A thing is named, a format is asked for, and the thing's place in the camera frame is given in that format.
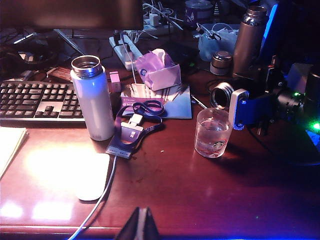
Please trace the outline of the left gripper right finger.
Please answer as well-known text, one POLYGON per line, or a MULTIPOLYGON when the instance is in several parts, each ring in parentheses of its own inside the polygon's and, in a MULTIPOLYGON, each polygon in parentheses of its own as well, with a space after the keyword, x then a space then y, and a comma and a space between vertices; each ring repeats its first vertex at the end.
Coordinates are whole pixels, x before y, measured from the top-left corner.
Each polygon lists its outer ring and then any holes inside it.
POLYGON ((153 218, 151 210, 143 208, 140 220, 140 239, 141 240, 159 240, 160 235, 153 218))

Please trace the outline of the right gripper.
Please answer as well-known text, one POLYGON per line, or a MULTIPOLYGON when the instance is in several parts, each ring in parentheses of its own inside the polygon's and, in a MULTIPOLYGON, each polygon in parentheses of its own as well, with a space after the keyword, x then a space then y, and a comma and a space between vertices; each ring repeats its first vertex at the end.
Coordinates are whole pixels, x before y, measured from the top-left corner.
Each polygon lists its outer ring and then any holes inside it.
MULTIPOLYGON (((282 120, 319 120, 320 88, 311 87, 305 93, 288 87, 272 91, 274 116, 282 120)), ((272 95, 264 94, 250 99, 250 92, 243 88, 231 94, 229 122, 234 130, 241 131, 245 125, 257 124, 272 117, 272 95)))

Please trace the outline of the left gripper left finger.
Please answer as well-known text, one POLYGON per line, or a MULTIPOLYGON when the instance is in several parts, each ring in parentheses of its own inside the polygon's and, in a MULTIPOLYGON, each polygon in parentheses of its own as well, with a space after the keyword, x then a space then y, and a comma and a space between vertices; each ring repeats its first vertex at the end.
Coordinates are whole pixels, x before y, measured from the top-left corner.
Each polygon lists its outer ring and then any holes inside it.
POLYGON ((117 240, 134 240, 137 234, 138 221, 140 215, 140 208, 136 207, 125 225, 122 227, 118 235, 117 240))

